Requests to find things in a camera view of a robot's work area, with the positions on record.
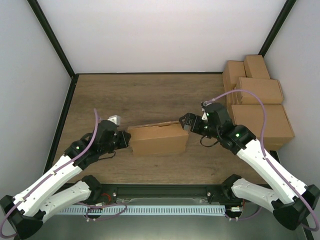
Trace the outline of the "brown cardboard box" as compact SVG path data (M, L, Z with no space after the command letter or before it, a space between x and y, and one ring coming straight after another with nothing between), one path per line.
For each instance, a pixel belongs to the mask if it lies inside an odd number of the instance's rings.
M178 154L186 149L189 133L179 121L130 126L129 146L135 157Z

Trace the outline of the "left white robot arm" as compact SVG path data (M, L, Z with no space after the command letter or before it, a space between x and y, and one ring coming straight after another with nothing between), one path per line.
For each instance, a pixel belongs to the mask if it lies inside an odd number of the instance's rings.
M71 187L59 189L105 154L129 146L131 134L118 130L112 120L96 122L94 131L74 141L55 165L35 183L15 196L5 195L0 207L21 240L34 235L53 215L78 202L94 203L102 196L102 184L84 176Z

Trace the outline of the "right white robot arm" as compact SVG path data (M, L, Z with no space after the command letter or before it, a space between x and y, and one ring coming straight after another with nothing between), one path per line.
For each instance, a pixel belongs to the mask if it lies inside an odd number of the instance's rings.
M320 198L319 188L289 173L263 147L244 125L232 122L227 108L216 102L202 105L203 115L186 113L179 118L181 127L203 138L214 138L223 148L249 164L269 188L248 182L233 174L224 181L223 198L229 202L245 199L272 212L288 230L296 230L314 209Z

